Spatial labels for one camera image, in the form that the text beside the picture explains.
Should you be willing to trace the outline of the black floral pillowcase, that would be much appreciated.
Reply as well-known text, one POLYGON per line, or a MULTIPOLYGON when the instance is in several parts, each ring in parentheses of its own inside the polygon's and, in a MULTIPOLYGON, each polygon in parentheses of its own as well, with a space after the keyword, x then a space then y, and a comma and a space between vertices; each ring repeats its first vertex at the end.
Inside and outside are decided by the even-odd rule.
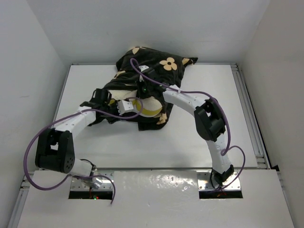
POLYGON ((131 116, 139 131, 159 130, 169 120, 173 105, 165 102, 162 93, 166 87, 181 86, 185 68, 197 62, 196 57, 182 57, 147 47, 134 47, 117 62, 115 76, 101 89, 93 92, 89 103, 93 109, 112 114, 96 113, 94 124, 103 120, 118 121, 118 102, 132 101, 131 116))

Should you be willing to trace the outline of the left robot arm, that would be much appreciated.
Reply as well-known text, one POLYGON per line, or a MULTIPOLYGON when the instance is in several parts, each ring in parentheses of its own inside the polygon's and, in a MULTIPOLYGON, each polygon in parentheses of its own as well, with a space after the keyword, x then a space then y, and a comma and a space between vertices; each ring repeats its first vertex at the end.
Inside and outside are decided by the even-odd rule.
POLYGON ((110 106, 111 94, 105 89, 96 89, 90 101, 83 102, 76 116, 69 117, 56 127, 49 127, 38 137, 35 165, 46 170, 73 176, 91 176, 93 164, 77 159, 74 140, 87 126, 102 122, 106 115, 118 114, 115 106, 110 106))

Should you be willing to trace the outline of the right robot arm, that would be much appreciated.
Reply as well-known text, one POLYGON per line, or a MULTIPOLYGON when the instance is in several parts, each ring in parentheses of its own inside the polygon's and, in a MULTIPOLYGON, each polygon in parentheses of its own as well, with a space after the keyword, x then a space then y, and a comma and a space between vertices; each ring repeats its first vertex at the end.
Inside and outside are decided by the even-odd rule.
POLYGON ((154 73, 154 69, 148 68, 140 72, 142 81, 150 81, 154 86, 163 90, 164 101, 185 110, 195 119, 198 135, 206 141, 212 159, 212 171, 214 181, 220 188, 234 173, 234 167, 228 158, 231 144, 231 131, 227 117, 218 101, 206 92, 184 91, 177 85, 166 85, 153 80, 147 73, 154 73))

